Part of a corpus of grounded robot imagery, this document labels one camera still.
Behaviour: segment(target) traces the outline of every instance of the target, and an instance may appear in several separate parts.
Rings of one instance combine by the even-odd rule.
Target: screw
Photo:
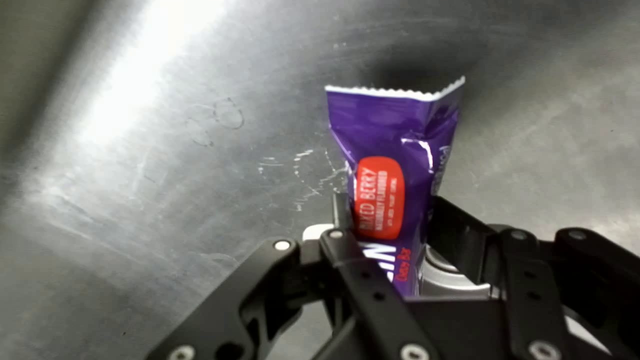
[[[329,239],[342,239],[344,234],[339,231],[328,233]]]
[[[583,239],[585,239],[585,233],[581,233],[581,231],[570,231],[568,236],[574,239],[574,241],[583,241]]]
[[[273,249],[275,249],[278,252],[286,252],[286,250],[292,249],[292,242],[288,242],[288,241],[278,241],[278,242],[273,242]]]
[[[427,353],[418,344],[406,344],[399,351],[401,360],[427,360]]]
[[[165,360],[193,360],[195,359],[195,349],[193,347],[177,347],[168,355]]]
[[[511,239],[515,239],[515,241],[526,241],[526,239],[527,239],[527,234],[521,233],[521,231],[510,231],[507,234],[510,234]]]
[[[534,360],[561,360],[559,351],[554,344],[542,341],[531,342],[527,347],[527,353],[534,357]]]

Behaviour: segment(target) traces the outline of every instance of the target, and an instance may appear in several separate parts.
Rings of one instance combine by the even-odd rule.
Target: brushed steel surface
[[[605,0],[0,0],[0,359],[142,359],[329,222],[324,85],[466,75],[441,195],[640,252],[638,36]],[[273,359],[321,337],[315,309]]]

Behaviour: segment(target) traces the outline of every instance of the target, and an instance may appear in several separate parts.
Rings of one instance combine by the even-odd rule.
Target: candy bar wrapper
[[[424,225],[457,127],[462,85],[441,92],[325,87],[361,252],[406,299],[415,294]]]

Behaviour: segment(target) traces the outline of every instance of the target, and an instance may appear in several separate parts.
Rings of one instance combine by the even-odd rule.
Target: scratch
[[[152,146],[146,146],[142,160],[135,166],[135,179],[131,183],[131,191],[129,192],[138,192],[139,181],[143,179],[146,172],[146,165],[148,165],[148,157],[152,154]]]

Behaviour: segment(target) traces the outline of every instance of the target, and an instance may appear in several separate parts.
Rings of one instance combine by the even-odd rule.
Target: red label
[[[401,231],[404,177],[396,160],[361,159],[356,166],[353,214],[357,234],[394,242]]]

